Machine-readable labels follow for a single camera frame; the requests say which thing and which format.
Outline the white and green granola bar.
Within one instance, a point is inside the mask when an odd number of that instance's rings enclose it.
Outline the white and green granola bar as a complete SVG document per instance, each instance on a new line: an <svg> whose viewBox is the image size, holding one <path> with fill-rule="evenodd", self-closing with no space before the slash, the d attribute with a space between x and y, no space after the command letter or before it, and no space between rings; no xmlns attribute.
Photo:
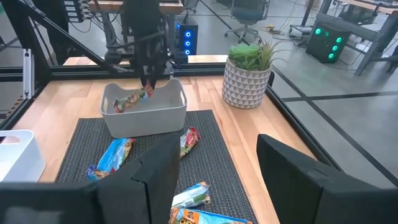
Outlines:
<svg viewBox="0 0 398 224"><path fill-rule="evenodd" d="M209 188L210 186L206 182L200 182L189 187L182 193L174 196L172 207L192 208L211 203Z"/></svg>

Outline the computer tower blue lights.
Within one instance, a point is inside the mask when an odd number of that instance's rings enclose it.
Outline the computer tower blue lights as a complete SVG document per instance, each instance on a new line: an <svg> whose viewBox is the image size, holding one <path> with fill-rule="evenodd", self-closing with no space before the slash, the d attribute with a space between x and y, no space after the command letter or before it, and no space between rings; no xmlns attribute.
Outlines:
<svg viewBox="0 0 398 224"><path fill-rule="evenodd" d="M177 16L175 23L175 58L178 63L188 63L188 57L197 54L198 24L190 16Z"/></svg>

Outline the grey office chair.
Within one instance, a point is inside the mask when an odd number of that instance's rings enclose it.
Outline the grey office chair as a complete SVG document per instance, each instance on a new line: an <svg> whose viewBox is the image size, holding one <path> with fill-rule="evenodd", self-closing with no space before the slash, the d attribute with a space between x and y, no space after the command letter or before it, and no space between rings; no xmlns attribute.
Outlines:
<svg viewBox="0 0 398 224"><path fill-rule="evenodd" d="M250 28L250 26L267 19L269 6L270 0L232 0L230 5L231 17L244 26L227 30L224 36L227 37L229 33L239 32L238 42L241 43L247 34L251 34L257 39L257 43L260 44L262 38L259 35L259 31Z"/></svg>

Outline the red and green granola bar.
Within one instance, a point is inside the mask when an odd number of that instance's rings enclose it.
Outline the red and green granola bar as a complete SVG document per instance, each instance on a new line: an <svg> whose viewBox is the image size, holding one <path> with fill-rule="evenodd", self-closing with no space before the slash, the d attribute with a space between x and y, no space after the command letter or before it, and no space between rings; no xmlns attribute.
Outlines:
<svg viewBox="0 0 398 224"><path fill-rule="evenodd" d="M180 137L180 158L188 154L200 139L201 136L197 129L189 127L185 134Z"/></svg>
<svg viewBox="0 0 398 224"><path fill-rule="evenodd" d="M138 92L131 93L130 95L114 101L114 109L117 113L123 113L132 106L138 104L141 101L148 100L154 92L154 88L150 83L147 83Z"/></svg>

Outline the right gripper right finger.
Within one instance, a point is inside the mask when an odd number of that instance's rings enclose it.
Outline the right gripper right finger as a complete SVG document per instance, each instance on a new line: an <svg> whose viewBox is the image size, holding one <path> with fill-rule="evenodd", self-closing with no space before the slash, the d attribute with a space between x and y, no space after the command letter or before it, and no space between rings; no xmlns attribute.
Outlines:
<svg viewBox="0 0 398 224"><path fill-rule="evenodd" d="M266 135L257 158L280 224L398 224L398 189L380 189Z"/></svg>

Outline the white plastic bin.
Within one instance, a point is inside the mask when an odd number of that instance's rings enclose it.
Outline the white plastic bin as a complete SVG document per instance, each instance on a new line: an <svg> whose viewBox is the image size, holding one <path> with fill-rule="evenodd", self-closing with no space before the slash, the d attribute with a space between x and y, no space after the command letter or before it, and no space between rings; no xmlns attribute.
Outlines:
<svg viewBox="0 0 398 224"><path fill-rule="evenodd" d="M0 131L0 182L38 182L45 159L28 129Z"/></svg>

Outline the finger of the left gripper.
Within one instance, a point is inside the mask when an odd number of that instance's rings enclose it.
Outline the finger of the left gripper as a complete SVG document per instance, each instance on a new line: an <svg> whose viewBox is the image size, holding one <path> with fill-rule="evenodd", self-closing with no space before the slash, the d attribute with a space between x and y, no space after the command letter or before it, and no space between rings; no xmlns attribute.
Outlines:
<svg viewBox="0 0 398 224"><path fill-rule="evenodd" d="M153 68L150 76L149 76L149 83L152 89L155 88L157 80L162 76L162 69L161 68Z"/></svg>
<svg viewBox="0 0 398 224"><path fill-rule="evenodd" d="M149 88L150 87L150 80L149 77L145 74L144 70L138 70L138 76L141 81L142 87L143 88Z"/></svg>

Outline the black power strip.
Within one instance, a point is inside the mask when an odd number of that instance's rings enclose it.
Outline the black power strip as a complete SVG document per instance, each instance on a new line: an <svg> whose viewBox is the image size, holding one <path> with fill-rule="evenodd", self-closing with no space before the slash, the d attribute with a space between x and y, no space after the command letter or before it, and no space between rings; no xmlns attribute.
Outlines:
<svg viewBox="0 0 398 224"><path fill-rule="evenodd" d="M61 0L63 12L68 22L82 23L91 18L88 5L90 0Z"/></svg>

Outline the silver aluminium bracket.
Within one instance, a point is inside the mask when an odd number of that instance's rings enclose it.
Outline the silver aluminium bracket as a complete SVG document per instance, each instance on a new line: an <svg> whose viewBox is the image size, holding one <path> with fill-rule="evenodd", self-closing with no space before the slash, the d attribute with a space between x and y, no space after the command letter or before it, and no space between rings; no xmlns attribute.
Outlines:
<svg viewBox="0 0 398 224"><path fill-rule="evenodd" d="M23 50L22 67L22 97L24 100L30 100L34 95L34 55L31 49Z"/></svg>

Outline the computer tower green lights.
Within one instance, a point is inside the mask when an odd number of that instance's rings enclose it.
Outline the computer tower green lights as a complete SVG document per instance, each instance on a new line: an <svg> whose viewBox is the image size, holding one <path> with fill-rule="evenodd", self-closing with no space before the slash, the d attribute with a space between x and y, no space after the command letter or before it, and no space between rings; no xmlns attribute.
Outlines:
<svg viewBox="0 0 398 224"><path fill-rule="evenodd" d="M348 30L316 21L305 52L320 63L336 63L350 35Z"/></svg>

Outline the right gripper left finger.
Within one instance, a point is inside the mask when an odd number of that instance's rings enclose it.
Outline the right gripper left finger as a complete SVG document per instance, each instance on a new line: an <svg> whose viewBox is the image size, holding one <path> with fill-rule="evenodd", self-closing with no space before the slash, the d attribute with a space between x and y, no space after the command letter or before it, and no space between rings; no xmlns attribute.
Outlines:
<svg viewBox="0 0 398 224"><path fill-rule="evenodd" d="M97 182L95 224L167 224L180 166L180 136L155 146Z"/></svg>

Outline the orange and blue granola bar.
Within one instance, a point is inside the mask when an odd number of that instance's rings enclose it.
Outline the orange and blue granola bar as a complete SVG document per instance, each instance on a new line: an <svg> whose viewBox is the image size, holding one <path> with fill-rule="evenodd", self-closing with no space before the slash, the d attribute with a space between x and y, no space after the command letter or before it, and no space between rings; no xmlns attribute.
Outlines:
<svg viewBox="0 0 398 224"><path fill-rule="evenodd" d="M172 208L169 224L252 224L240 218L187 208Z"/></svg>

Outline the dark woven mat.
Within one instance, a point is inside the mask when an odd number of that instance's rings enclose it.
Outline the dark woven mat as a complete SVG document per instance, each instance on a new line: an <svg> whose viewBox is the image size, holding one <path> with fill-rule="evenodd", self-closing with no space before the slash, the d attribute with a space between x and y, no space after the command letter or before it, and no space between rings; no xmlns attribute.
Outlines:
<svg viewBox="0 0 398 224"><path fill-rule="evenodd" d="M190 127L200 133L201 139L180 161L176 193L206 182L210 203L197 210L258 224L213 112L187 112L184 128ZM104 119L80 118L55 180L85 182L86 170L98 163L112 141Z"/></svg>

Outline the potted succulent plant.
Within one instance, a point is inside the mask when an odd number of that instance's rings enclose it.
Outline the potted succulent plant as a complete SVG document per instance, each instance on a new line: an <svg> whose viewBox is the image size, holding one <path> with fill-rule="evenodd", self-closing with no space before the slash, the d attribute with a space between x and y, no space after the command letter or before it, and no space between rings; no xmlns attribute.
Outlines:
<svg viewBox="0 0 398 224"><path fill-rule="evenodd" d="M278 43L240 43L229 48L224 68L222 98L229 105L252 109L262 103L273 79L272 65Z"/></svg>

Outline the wooden top desk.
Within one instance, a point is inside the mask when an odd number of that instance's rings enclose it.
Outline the wooden top desk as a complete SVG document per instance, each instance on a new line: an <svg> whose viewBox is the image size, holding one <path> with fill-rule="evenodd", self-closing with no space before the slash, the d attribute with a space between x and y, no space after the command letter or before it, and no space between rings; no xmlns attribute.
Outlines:
<svg viewBox="0 0 398 224"><path fill-rule="evenodd" d="M117 13L121 16L121 26L124 40L120 42L116 35L118 44L124 44L134 40L132 30L127 26L127 18L123 13L123 0L90 0L88 5L94 14L101 15L102 22L104 17L102 14L109 17L110 13ZM182 13L184 7L181 3L181 0L159 0L159 7L161 13L164 15L165 34L167 35L167 48L169 57L171 57L175 53L175 15ZM134 51L134 47L130 46L128 48L120 49L120 51L125 55L123 58L129 58L129 55Z"/></svg>

